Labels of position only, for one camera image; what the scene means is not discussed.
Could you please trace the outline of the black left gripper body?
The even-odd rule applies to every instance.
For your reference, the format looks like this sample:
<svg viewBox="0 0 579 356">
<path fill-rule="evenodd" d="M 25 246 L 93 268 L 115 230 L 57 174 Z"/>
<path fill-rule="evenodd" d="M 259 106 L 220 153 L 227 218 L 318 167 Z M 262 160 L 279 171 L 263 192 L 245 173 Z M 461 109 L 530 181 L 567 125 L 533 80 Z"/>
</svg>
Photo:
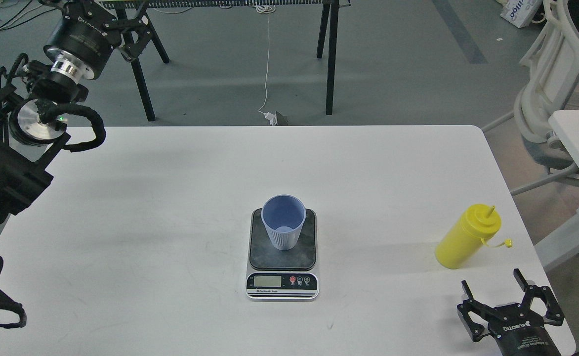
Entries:
<svg viewBox="0 0 579 356">
<path fill-rule="evenodd" d="M 43 47 L 46 56 L 52 61 L 61 55 L 75 58 L 81 62 L 84 78 L 97 79 L 121 40 L 106 28 L 106 23 L 116 17 L 104 7 L 83 11 L 79 6 L 70 6 L 61 13 Z"/>
</svg>

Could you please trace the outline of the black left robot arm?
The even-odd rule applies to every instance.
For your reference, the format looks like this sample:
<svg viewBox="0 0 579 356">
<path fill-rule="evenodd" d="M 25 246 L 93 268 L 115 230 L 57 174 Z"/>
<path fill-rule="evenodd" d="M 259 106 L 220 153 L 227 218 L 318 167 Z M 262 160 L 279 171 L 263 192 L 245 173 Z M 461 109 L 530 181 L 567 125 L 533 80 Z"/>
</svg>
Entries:
<svg viewBox="0 0 579 356">
<path fill-rule="evenodd" d="M 62 14 L 43 48 L 50 64 L 22 53 L 10 70 L 0 68 L 0 224 L 50 186 L 46 168 L 61 151 L 87 151 L 106 140 L 103 119 L 84 106 L 81 81 L 97 79 L 115 50 L 132 63 L 154 40 L 147 0 L 132 18 L 94 0 L 41 4 Z"/>
</svg>

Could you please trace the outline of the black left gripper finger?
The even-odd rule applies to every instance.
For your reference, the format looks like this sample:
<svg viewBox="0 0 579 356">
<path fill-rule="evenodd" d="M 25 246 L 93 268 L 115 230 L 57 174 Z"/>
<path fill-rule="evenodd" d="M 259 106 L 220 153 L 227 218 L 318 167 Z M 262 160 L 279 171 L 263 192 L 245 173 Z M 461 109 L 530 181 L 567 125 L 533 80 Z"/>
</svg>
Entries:
<svg viewBox="0 0 579 356">
<path fill-rule="evenodd" d="M 65 10 L 70 6 L 79 6 L 83 11 L 102 7 L 100 3 L 95 0 L 39 0 L 38 3 L 59 10 Z"/>
<path fill-rule="evenodd" d="M 116 18 L 109 21 L 109 31 L 122 39 L 117 48 L 129 63 L 138 59 L 153 38 L 145 10 L 137 10 L 133 18 L 127 18 L 125 10 L 116 10 Z"/>
</svg>

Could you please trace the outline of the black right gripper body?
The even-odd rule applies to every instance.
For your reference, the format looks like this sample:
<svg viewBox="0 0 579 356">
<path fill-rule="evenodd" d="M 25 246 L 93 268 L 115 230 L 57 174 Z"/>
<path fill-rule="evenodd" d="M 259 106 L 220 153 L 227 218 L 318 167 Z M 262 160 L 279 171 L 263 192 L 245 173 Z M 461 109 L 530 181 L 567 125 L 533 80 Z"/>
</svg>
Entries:
<svg viewBox="0 0 579 356">
<path fill-rule="evenodd" d="M 520 302 L 491 308 L 487 321 L 502 356 L 560 356 L 545 326 L 561 326 L 564 319 L 557 303 L 546 303 L 540 315 L 530 303 Z"/>
</svg>

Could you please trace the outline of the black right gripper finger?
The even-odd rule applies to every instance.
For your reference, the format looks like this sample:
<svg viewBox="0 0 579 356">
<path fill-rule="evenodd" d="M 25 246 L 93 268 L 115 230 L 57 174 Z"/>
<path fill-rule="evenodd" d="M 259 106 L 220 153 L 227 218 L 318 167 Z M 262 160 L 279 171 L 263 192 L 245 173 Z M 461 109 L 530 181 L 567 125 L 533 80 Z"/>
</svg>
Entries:
<svg viewBox="0 0 579 356">
<path fill-rule="evenodd" d="M 544 324 L 552 326 L 562 326 L 565 315 L 558 304 L 558 301 L 549 286 L 537 286 L 530 284 L 522 275 L 519 268 L 513 269 L 513 276 L 518 282 L 518 286 L 524 292 L 522 301 L 518 304 L 518 317 L 526 318 L 531 312 L 533 299 L 537 298 L 545 305 Z"/>
<path fill-rule="evenodd" d="M 488 330 L 488 327 L 474 322 L 470 317 L 470 314 L 474 313 L 486 322 L 491 322 L 491 320 L 498 320 L 497 310 L 475 300 L 472 291 L 465 280 L 461 281 L 461 286 L 465 293 L 465 297 L 461 304 L 458 304 L 456 307 L 457 314 L 463 326 L 468 331 L 471 340 L 473 342 L 480 342 L 482 338 L 488 336 L 491 332 Z"/>
</svg>

